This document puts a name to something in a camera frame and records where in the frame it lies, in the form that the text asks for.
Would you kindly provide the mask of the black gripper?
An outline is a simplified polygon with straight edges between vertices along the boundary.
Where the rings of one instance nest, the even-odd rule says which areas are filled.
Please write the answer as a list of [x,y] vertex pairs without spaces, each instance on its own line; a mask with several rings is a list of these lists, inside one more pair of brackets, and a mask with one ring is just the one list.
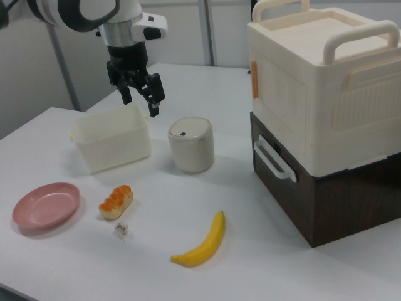
[[150,116],[156,117],[165,93],[160,75],[148,74],[145,43],[139,42],[126,47],[107,46],[107,49],[110,55],[110,61],[107,62],[108,77],[110,83],[117,86],[123,104],[132,102],[129,85],[138,87],[137,91],[147,101]]

